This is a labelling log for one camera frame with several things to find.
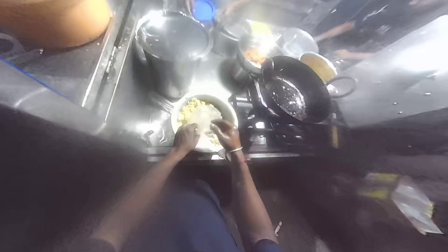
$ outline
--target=oil residue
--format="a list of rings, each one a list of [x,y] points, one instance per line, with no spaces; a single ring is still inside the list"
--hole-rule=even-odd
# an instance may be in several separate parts
[[[289,115],[303,120],[306,118],[305,99],[300,90],[290,81],[275,76],[268,83],[273,100]]]

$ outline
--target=gas stove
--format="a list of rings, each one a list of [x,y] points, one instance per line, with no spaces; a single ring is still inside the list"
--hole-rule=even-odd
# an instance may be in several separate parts
[[[309,124],[269,114],[253,97],[249,89],[229,98],[238,116],[241,143],[247,153],[314,156],[330,146],[328,122]]]

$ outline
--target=black wok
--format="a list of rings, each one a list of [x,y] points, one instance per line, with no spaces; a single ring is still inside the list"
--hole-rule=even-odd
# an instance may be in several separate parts
[[[330,113],[331,97],[326,85],[305,63],[275,56],[265,60],[259,90],[267,107],[280,117],[317,123]]]

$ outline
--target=blue lid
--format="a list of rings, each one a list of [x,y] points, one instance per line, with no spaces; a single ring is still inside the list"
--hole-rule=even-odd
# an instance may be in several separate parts
[[[196,0],[194,2],[193,17],[201,22],[212,21],[215,16],[215,5],[210,0]]]

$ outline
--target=wrist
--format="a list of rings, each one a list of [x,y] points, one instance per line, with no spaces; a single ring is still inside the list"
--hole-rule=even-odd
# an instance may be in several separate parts
[[[232,163],[234,164],[246,163],[246,156],[242,150],[230,153],[230,157],[232,159]]]
[[[170,156],[177,160],[182,160],[186,155],[188,154],[188,151],[183,150],[182,148],[172,148],[171,151],[168,153],[167,156]]]

